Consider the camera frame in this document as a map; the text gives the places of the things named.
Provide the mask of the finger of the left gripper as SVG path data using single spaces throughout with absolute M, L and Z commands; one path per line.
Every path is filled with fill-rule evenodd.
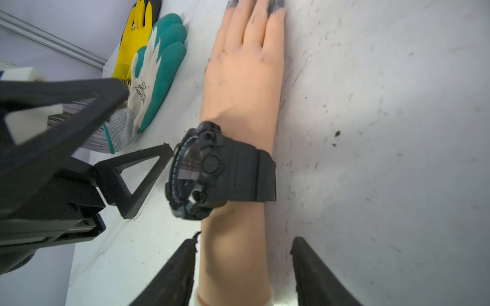
M 107 204 L 117 207 L 124 219 L 136 217 L 173 154 L 171 146 L 163 144 L 95 164 Z
M 117 79 L 1 82 L 1 213 L 12 214 L 68 162 L 128 98 Z M 44 108 L 86 101 L 81 111 L 49 129 Z

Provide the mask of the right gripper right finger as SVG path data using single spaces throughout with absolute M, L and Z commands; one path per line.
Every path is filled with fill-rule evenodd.
M 292 244 L 299 305 L 360 305 L 302 237 Z

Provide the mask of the black digital wrist watch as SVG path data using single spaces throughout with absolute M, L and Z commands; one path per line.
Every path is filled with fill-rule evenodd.
M 229 201 L 276 201 L 276 163 L 264 150 L 228 138 L 205 121 L 177 145 L 165 195 L 172 214 L 191 221 Z

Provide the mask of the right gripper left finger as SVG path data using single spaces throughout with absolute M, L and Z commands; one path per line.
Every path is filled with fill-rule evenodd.
M 197 253 L 197 237 L 186 239 L 131 305 L 190 304 Z

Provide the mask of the mannequin hand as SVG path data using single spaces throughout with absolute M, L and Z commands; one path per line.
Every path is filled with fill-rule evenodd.
M 229 1 L 204 76 L 202 121 L 272 152 L 285 66 L 284 1 Z M 230 202 L 201 223 L 199 305 L 271 305 L 265 210 Z

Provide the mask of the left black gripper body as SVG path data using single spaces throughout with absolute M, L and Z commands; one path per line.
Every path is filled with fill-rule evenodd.
M 27 203 L 1 218 L 1 273 L 15 271 L 44 247 L 91 241 L 106 229 L 93 166 L 71 158 Z

